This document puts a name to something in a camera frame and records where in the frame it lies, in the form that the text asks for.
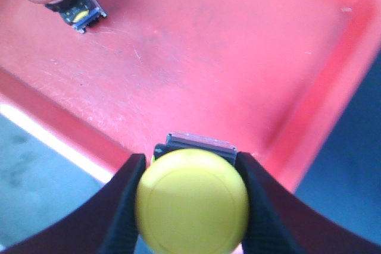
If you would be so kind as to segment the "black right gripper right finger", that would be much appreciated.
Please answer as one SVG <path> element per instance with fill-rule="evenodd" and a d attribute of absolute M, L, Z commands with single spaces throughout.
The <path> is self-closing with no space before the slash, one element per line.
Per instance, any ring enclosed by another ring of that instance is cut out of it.
<path fill-rule="evenodd" d="M 236 169 L 249 196 L 244 253 L 380 253 L 380 246 L 311 209 L 277 182 L 251 154 Z"/>

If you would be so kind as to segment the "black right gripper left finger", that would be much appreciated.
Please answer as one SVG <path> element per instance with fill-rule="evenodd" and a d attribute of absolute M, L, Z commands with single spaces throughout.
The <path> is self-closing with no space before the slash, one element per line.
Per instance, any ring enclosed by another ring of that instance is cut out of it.
<path fill-rule="evenodd" d="M 83 205 L 4 253 L 134 253 L 136 192 L 145 169 L 145 155 L 131 155 Z"/>

